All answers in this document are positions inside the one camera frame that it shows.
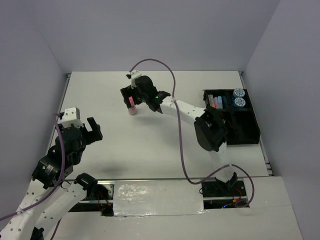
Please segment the pink-capped marker tube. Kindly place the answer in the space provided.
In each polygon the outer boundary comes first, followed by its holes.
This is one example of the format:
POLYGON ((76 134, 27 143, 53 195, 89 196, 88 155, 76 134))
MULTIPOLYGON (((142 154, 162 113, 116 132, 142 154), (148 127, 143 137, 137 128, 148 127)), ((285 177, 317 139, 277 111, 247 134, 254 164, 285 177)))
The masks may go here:
POLYGON ((130 115, 135 115, 137 113, 137 108, 136 108, 135 102, 133 100, 133 97, 130 96, 128 98, 128 100, 129 100, 129 103, 130 103, 130 108, 128 108, 128 113, 130 115))

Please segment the orange-capped clear highlighter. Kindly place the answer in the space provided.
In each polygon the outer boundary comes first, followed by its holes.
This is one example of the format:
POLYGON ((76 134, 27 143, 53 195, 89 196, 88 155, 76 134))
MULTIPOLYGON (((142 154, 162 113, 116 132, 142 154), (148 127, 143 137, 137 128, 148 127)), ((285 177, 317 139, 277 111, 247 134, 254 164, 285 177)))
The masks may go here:
POLYGON ((212 108, 215 108, 216 105, 215 105, 215 101, 214 101, 214 97, 212 94, 209 94, 208 95, 208 101, 209 101, 209 105, 212 107, 212 108))

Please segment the purple highlighter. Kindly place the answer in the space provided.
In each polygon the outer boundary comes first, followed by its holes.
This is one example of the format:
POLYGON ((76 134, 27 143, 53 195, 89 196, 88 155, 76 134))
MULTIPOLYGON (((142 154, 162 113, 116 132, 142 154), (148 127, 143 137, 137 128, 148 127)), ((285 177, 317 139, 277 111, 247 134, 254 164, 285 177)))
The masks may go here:
POLYGON ((217 98, 217 97, 214 97, 214 98, 213 98, 213 101, 214 101, 214 107, 215 107, 216 109, 219 109, 220 106, 219 106, 218 98, 217 98))

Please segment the blue highlighter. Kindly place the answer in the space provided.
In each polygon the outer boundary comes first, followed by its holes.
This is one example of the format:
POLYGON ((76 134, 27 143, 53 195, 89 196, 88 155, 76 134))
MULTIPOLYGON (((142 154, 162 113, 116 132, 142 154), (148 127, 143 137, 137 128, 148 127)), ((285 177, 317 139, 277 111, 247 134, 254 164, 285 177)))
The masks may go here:
POLYGON ((221 96, 217 97, 217 101, 218 101, 218 107, 219 109, 223 109, 223 100, 221 96))

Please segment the blue paint jar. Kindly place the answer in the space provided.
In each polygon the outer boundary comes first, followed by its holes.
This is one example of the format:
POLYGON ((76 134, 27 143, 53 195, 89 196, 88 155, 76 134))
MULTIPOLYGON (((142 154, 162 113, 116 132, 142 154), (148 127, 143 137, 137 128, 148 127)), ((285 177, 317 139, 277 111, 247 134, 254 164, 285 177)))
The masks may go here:
POLYGON ((236 97, 232 100, 232 104, 237 109, 243 109, 246 106, 246 100, 242 97, 236 97))
POLYGON ((236 88, 232 92, 233 98, 244 98, 246 95, 246 92, 242 88, 236 88))

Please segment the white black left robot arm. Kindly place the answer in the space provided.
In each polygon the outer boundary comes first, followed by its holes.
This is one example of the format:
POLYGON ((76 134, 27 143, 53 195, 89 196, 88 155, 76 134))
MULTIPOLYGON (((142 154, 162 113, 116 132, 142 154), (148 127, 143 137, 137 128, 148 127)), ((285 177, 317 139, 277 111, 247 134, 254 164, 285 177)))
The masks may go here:
POLYGON ((97 179, 81 173, 61 196, 50 202, 73 167, 80 163, 86 147, 103 139, 101 127, 93 117, 87 118, 91 127, 87 130, 79 119, 66 123, 66 116, 66 113, 58 116, 61 122, 54 123, 55 144, 39 160, 31 175, 31 180, 42 186, 31 183, 18 209, 1 217, 1 221, 8 220, 0 231, 2 240, 43 240, 52 229, 58 228, 61 219, 78 202, 108 196, 108 190, 97 179))

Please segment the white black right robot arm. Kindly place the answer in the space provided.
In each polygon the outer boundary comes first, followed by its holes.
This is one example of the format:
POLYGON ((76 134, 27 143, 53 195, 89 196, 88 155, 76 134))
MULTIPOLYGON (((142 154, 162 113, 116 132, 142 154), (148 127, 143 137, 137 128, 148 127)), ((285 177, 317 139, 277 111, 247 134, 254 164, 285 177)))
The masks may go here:
POLYGON ((127 108, 132 107, 132 98, 135 105, 145 103, 153 112, 176 117, 179 122, 193 126, 197 143, 213 160, 218 192, 223 196, 230 195, 235 190, 238 177, 230 165, 227 128, 218 111, 212 107, 196 107, 177 100, 168 92, 158 91, 152 80, 139 72, 127 73, 126 77, 131 83, 120 92, 127 108))

